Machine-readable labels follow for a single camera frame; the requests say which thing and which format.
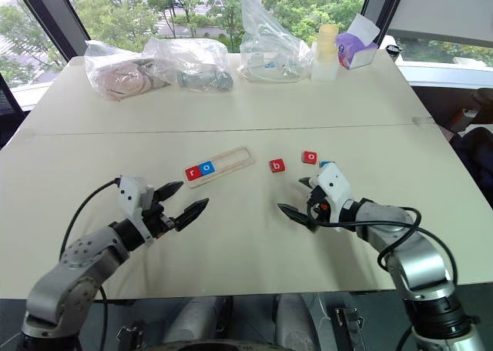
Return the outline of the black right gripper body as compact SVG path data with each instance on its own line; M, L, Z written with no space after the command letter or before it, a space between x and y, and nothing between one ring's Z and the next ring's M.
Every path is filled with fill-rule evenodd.
M315 187L307 201L307 217L309 227L325 226L330 222L330 204L326 200L327 194L321 187Z

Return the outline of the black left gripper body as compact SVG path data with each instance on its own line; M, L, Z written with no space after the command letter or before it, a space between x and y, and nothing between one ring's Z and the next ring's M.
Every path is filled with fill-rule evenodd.
M144 225L154 239L158 239L176 228L173 218L164 215L164 207L158 202L153 202L148 209L143 210L142 218Z

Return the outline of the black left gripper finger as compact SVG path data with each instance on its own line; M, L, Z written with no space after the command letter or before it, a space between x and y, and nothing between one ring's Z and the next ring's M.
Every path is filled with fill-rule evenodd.
M153 201L164 202L168 198L172 197L181 187L183 186L183 182L168 182L164 186L159 187L153 193Z
M206 208L208 202L209 199L205 198L195 201L191 205L187 206L179 216L173 218L174 229L177 232L181 232L188 225L194 222Z

